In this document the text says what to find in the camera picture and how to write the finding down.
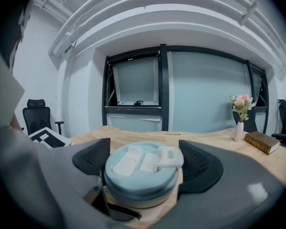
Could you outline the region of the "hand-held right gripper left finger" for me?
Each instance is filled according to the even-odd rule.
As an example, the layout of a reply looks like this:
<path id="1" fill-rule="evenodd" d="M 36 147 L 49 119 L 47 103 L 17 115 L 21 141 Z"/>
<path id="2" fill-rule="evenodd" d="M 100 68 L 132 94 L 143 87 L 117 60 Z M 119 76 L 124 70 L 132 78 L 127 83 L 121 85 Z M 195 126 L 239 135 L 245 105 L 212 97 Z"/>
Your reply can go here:
<path id="1" fill-rule="evenodd" d="M 103 194 L 110 139 L 47 148 L 35 144 L 38 162 L 51 194 L 51 229 L 122 229 Z"/>

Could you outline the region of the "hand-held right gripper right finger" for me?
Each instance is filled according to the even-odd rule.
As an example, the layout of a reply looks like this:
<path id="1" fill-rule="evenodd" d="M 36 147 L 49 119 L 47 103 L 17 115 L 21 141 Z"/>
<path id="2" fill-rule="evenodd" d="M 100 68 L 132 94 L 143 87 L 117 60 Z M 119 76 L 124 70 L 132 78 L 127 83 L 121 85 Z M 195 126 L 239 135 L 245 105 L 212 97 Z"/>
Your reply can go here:
<path id="1" fill-rule="evenodd" d="M 157 229 L 248 229 L 275 205 L 285 186 L 254 159 L 180 140 L 183 182 Z"/>

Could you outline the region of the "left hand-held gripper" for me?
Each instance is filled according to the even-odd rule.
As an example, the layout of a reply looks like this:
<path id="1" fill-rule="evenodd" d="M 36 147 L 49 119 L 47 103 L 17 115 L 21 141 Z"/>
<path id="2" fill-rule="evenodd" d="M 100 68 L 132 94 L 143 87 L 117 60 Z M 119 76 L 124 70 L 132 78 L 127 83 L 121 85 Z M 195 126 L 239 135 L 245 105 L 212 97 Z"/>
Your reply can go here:
<path id="1" fill-rule="evenodd" d="M 66 138 L 48 127 L 42 128 L 35 133 L 29 135 L 29 138 L 39 144 L 47 146 L 48 149 L 70 146 L 72 141 L 69 138 Z"/>

